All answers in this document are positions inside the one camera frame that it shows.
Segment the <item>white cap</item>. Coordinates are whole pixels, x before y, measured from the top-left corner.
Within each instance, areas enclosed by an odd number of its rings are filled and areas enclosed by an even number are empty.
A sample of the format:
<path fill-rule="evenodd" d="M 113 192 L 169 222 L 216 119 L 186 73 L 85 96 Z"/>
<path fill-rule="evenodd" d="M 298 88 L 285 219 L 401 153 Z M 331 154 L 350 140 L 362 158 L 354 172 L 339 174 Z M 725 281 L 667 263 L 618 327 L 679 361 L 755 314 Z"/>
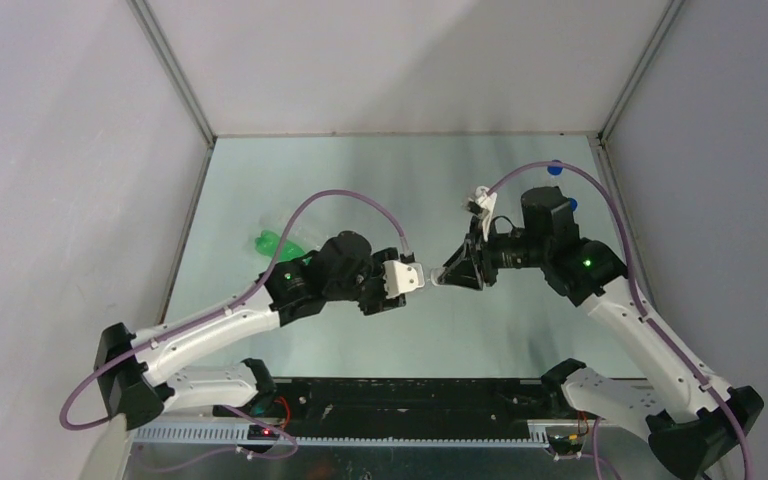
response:
<path fill-rule="evenodd" d="M 444 269 L 442 267 L 436 267 L 430 270 L 429 272 L 429 282 L 434 286 L 441 286 L 442 280 L 441 276 L 444 273 Z"/>

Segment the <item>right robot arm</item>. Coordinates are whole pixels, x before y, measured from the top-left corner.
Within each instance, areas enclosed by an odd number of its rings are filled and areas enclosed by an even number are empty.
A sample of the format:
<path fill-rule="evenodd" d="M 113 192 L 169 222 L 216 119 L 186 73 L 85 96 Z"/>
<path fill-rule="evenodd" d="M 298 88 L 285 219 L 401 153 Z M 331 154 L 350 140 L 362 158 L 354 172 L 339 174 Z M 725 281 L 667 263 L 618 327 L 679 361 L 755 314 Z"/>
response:
<path fill-rule="evenodd" d="M 482 290 L 500 270 L 536 268 L 561 297 L 607 328 L 643 373 L 649 391 L 568 359 L 541 379 L 545 411 L 582 411 L 644 440 L 679 479 L 698 479 L 739 446 L 764 403 L 750 386 L 735 387 L 695 355 L 631 282 L 627 265 L 606 244 L 581 236 L 571 200 L 556 187 L 520 199 L 523 223 L 496 229 L 478 202 L 463 244 L 431 276 L 438 286 Z"/>

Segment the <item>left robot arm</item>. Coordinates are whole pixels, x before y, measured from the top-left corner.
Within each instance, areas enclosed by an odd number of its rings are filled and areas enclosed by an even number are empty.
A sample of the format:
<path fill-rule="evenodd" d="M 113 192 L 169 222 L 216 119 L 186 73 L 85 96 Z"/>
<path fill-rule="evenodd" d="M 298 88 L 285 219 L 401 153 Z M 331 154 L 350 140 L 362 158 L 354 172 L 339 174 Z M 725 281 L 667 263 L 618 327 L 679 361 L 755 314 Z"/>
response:
<path fill-rule="evenodd" d="M 422 266 L 395 248 L 373 251 L 365 237 L 344 231 L 318 250 L 277 263 L 254 283 L 254 293 L 193 317 L 193 327 L 160 325 L 130 332 L 123 324 L 101 335 L 95 370 L 110 417 L 134 430 L 165 412 L 231 406 L 255 417 L 276 403 L 277 386 L 265 363 L 232 366 L 197 361 L 237 341 L 319 314 L 329 302 L 354 302 L 364 315 L 406 304 L 425 285 Z"/>

